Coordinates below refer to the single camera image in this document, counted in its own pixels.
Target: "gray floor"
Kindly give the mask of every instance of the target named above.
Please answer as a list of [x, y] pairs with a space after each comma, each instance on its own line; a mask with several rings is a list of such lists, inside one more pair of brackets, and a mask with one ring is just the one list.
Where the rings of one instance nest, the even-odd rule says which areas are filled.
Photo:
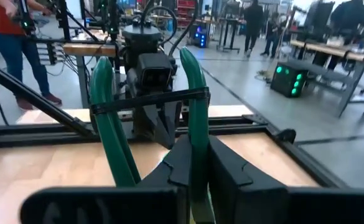
[[[55, 26], [56, 24], [50, 23], [42, 29], [42, 32], [61, 35]], [[256, 72], [267, 69], [270, 64], [269, 59], [259, 56], [264, 49], [264, 40], [258, 40], [249, 60], [243, 56], [243, 43], [243, 37], [236, 38], [235, 47], [241, 47], [240, 54], [236, 51], [217, 52], [215, 50], [216, 42], [212, 42], [207, 49], [189, 46], [189, 50], [200, 60], [202, 67], [207, 71], [205, 78], [212, 94], [211, 104], [241, 104], [241, 101], [227, 90], [229, 89], [279, 129], [294, 128], [297, 131], [297, 141], [364, 136], [364, 120], [361, 119], [364, 104], [348, 105], [343, 116], [338, 119], [335, 116], [334, 108], [339, 98], [326, 92], [314, 90], [293, 100], [283, 97], [270, 90], [264, 81], [256, 78]], [[179, 58], [177, 50], [174, 57]], [[5, 67], [6, 64], [0, 58], [0, 68]], [[53, 74], [58, 74], [62, 65], [49, 66], [47, 69]], [[24, 83], [34, 90], [38, 90], [26, 60]], [[63, 100], [62, 108], [82, 107], [77, 74], [66, 67], [60, 75], [50, 75], [49, 83], [52, 93]], [[175, 85], [177, 89], [183, 89], [186, 83], [187, 78], [180, 67]], [[12, 93], [1, 86], [0, 101], [7, 119], [14, 124], [23, 111], [16, 106]], [[339, 142], [301, 147], [349, 186], [364, 187], [364, 138], [356, 141], [342, 139]]]

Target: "wooden table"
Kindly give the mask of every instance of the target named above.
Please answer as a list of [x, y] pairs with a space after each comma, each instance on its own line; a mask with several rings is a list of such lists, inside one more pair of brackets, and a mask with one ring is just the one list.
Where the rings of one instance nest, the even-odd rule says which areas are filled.
[[[107, 34], [104, 34], [101, 30], [90, 30], [90, 32], [97, 37], [99, 40], [105, 40]], [[84, 33], [79, 34], [73, 40], [88, 40], [89, 35]], [[118, 35], [118, 42], [123, 42], [124, 39], [122, 35]], [[64, 44], [64, 53], [74, 56], [115, 56], [115, 46], [114, 45], [103, 45], [103, 44]]]
[[[338, 57], [344, 57], [348, 48], [346, 46], [336, 47], [333, 45], [321, 44], [321, 43], [306, 43], [298, 40], [290, 41], [290, 44], [294, 47], [301, 48], [301, 52], [299, 53], [298, 60], [302, 59], [304, 51], [314, 50], [316, 52], [322, 52], [329, 55], [335, 55]], [[349, 103], [364, 103], [364, 100], [354, 100], [353, 95], [358, 86], [360, 79], [364, 74], [364, 54], [349, 52], [346, 55], [347, 59], [356, 61], [355, 70], [351, 77], [346, 76], [345, 74], [341, 74], [339, 72], [327, 70], [326, 68], [320, 67], [318, 65], [314, 65], [309, 62], [299, 61], [298, 64], [307, 68], [310, 72], [322, 75], [323, 78], [326, 78], [330, 81], [341, 82], [346, 86], [344, 90], [335, 88], [334, 86], [328, 85], [324, 82], [318, 82], [317, 80], [312, 80], [311, 83], [317, 85], [319, 88], [323, 88], [331, 93], [335, 93], [341, 97], [340, 103], [337, 106], [337, 116], [341, 117], [342, 113], [345, 111], [347, 105]], [[330, 77], [338, 77], [337, 80], [333, 80]]]
[[[249, 113], [244, 106], [211, 106], [210, 116]], [[86, 110], [67, 110], [88, 120]], [[31, 111], [19, 123], [48, 123]], [[227, 146], [275, 179], [290, 186], [318, 186], [264, 133], [219, 136]], [[130, 144], [142, 177], [169, 152], [156, 143]], [[0, 149], [0, 224], [18, 223], [18, 208], [36, 190], [51, 186], [115, 186], [100, 143]]]
[[[326, 54], [335, 55], [335, 56], [339, 56], [339, 57], [343, 57], [345, 55], [345, 52], [348, 50], [344, 46], [335, 47], [335, 46], [321, 44], [321, 43], [317, 43], [317, 44], [306, 43], [306, 46], [305, 46], [305, 42], [299, 41], [299, 40], [291, 40], [290, 44], [295, 47], [305, 47], [307, 50], [314, 50], [317, 52], [323, 52]], [[364, 54], [350, 52], [347, 55], [347, 59], [362, 62], [362, 61], [364, 61]]]

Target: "black plastic part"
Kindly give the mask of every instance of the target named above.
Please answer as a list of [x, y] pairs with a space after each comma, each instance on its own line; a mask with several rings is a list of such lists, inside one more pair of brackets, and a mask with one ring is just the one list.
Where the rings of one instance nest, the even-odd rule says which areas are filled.
[[285, 129], [276, 134], [276, 138], [280, 141], [289, 142], [294, 144], [296, 138], [296, 131], [293, 129]]
[[364, 223], [364, 189], [289, 187], [286, 223]]
[[71, 117], [69, 114], [63, 110], [57, 108], [51, 102], [47, 101], [43, 96], [40, 96], [34, 90], [31, 90], [25, 84], [16, 80], [13, 76], [7, 74], [0, 69], [0, 84], [12, 91], [15, 95], [26, 99], [36, 108], [40, 109], [45, 114], [49, 115], [53, 119], [59, 121], [60, 123], [66, 125], [71, 130], [75, 131], [81, 136], [92, 136], [92, 130], [88, 129], [84, 123], [79, 119]]
[[210, 136], [210, 180], [216, 223], [284, 223], [288, 192], [268, 176]]
[[287, 98], [300, 97], [304, 83], [307, 80], [307, 69], [293, 62], [278, 62], [276, 68], [279, 67], [282, 70], [281, 72], [277, 69], [274, 70], [270, 89], [283, 94]]
[[179, 219], [181, 193], [177, 187], [51, 188], [27, 198], [20, 218], [22, 224], [187, 224]]
[[140, 54], [136, 66], [138, 88], [146, 91], [166, 91], [172, 79], [172, 65], [166, 54]]
[[139, 106], [158, 105], [161, 103], [182, 101], [185, 99], [208, 99], [208, 87], [197, 88], [193, 90], [181, 90], [170, 93], [161, 93], [156, 95], [141, 96], [139, 98], [117, 100], [111, 103], [99, 103], [91, 105], [90, 109], [93, 114], [109, 113], [112, 111], [119, 111], [123, 109], [136, 108]]
[[179, 202], [179, 221], [189, 223], [190, 203], [190, 166], [192, 146], [187, 135], [176, 142], [164, 160], [137, 187], [172, 187], [178, 186], [181, 201]]
[[129, 25], [122, 31], [122, 36], [125, 38], [125, 41], [131, 42], [131, 47], [134, 49], [139, 49], [138, 46], [143, 46], [144, 49], [155, 46], [156, 49], [154, 52], [156, 52], [157, 43], [162, 34], [153, 26], [144, 26], [142, 28], [140, 26]]

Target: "metal rod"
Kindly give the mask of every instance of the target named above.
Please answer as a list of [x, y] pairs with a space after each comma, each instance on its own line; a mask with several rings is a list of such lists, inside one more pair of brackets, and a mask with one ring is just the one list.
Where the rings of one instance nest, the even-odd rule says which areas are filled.
[[59, 123], [64, 124], [68, 128], [72, 129], [77, 134], [81, 136], [91, 136], [93, 134], [93, 131], [87, 129], [79, 122], [79, 120], [71, 117], [66, 112], [52, 105], [43, 96], [40, 96], [34, 90], [31, 90], [29, 87], [25, 86], [19, 80], [16, 80], [14, 77], [2, 71], [1, 69], [0, 84], [8, 90], [11, 90], [15, 95], [23, 97], [23, 99], [27, 100], [36, 108], [40, 109]]

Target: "metal frame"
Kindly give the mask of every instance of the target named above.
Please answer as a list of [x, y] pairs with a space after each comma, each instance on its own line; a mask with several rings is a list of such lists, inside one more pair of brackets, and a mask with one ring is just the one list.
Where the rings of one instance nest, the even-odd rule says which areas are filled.
[[[0, 126], [0, 148], [100, 142], [99, 135], [93, 131], [91, 123], [82, 122], [77, 118], [71, 117], [1, 70], [0, 84], [30, 101], [35, 107], [60, 123]], [[175, 130], [176, 137], [188, 134], [186, 123], [188, 122], [180, 121], [181, 125]], [[279, 140], [277, 137], [279, 130], [258, 112], [256, 115], [210, 118], [209, 125], [209, 133], [212, 135], [264, 133], [319, 185], [324, 187], [346, 187], [346, 184], [324, 168], [312, 156], [308, 155], [308, 153], [292, 145], [290, 142]], [[147, 139], [134, 137], [132, 128], [132, 122], [123, 122], [123, 129], [129, 142], [147, 141]]]

